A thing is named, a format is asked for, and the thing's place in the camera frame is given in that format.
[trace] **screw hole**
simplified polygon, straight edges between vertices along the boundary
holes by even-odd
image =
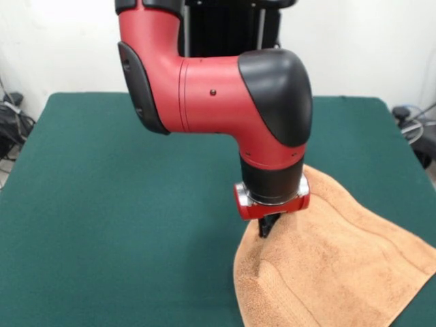
[[[123,61],[123,69],[126,71],[126,72],[129,72],[130,71],[130,62],[129,62],[129,60],[124,60]]]

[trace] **orange towel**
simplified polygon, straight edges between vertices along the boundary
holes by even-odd
[[[389,326],[436,272],[436,249],[331,177],[305,174],[309,208],[282,216],[267,239],[252,221],[236,253],[245,326]]]

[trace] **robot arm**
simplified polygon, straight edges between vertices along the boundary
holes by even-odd
[[[300,59],[282,49],[238,57],[178,55],[183,0],[117,0],[119,51],[136,112],[169,134],[223,133],[238,145],[244,219],[300,210],[309,201],[302,165],[312,96]]]

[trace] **metal rod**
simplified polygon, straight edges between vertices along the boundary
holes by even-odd
[[[190,13],[191,9],[188,5],[185,6],[185,13],[183,15],[183,32],[185,36],[185,57],[189,57],[191,54],[191,29],[189,28],[191,26],[190,24]]]
[[[264,41],[265,13],[266,13],[265,9],[261,9],[259,13],[258,42],[256,46],[258,50],[262,49],[262,43]]]

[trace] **green table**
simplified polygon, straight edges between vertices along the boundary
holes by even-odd
[[[0,326],[242,326],[246,223],[220,135],[145,130],[126,94],[56,94],[0,194]],[[436,245],[436,193],[378,99],[315,99],[307,163]],[[434,326],[432,279],[395,326]]]

